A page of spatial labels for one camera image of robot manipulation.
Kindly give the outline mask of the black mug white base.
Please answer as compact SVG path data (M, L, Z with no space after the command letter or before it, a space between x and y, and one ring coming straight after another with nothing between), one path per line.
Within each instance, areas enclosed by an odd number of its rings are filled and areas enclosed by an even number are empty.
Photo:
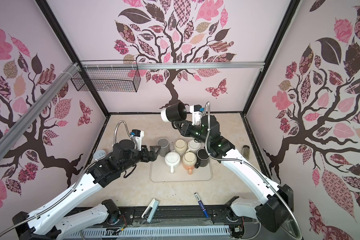
M161 118L164 122L184 121L187 118L187 110L183 103L179 102L168 106L161 111Z

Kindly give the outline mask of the grey mug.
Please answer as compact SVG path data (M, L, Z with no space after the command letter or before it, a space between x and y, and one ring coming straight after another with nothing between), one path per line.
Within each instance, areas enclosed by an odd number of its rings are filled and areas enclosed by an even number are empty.
M161 147L159 155L164 158L171 151L170 142L166 138L161 138L157 141L157 144Z

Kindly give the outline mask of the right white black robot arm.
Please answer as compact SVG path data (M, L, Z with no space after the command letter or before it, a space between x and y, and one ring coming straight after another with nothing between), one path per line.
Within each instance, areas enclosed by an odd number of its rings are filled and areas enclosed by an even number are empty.
M258 220L268 231L275 233L291 220L297 230L298 222L293 214L293 191L288 185L278 183L259 172L240 151L221 135L220 124L214 116L203 116L199 125L187 120L171 122L172 127L184 137L204 143L211 159L222 163L237 175L255 194L256 200L235 199L230 203L238 217Z

